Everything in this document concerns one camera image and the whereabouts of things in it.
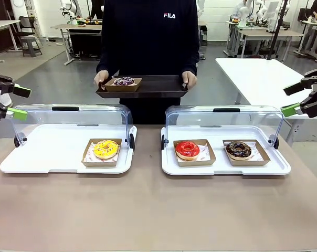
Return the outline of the person's left hand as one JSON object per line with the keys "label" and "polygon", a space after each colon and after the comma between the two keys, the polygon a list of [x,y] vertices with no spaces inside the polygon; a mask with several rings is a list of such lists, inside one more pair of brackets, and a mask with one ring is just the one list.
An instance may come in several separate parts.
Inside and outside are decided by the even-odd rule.
{"label": "person's left hand", "polygon": [[193,89],[197,85],[197,77],[191,71],[182,73],[183,86],[187,90]]}

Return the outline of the person's right hand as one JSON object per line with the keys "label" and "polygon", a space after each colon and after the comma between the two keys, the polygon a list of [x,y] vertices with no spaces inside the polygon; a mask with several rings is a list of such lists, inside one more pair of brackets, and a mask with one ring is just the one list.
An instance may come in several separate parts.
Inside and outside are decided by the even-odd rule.
{"label": "person's right hand", "polygon": [[94,81],[94,84],[98,88],[104,90],[105,89],[104,85],[106,81],[108,80],[109,80],[109,72],[107,70],[101,70],[96,74],[93,81]]}

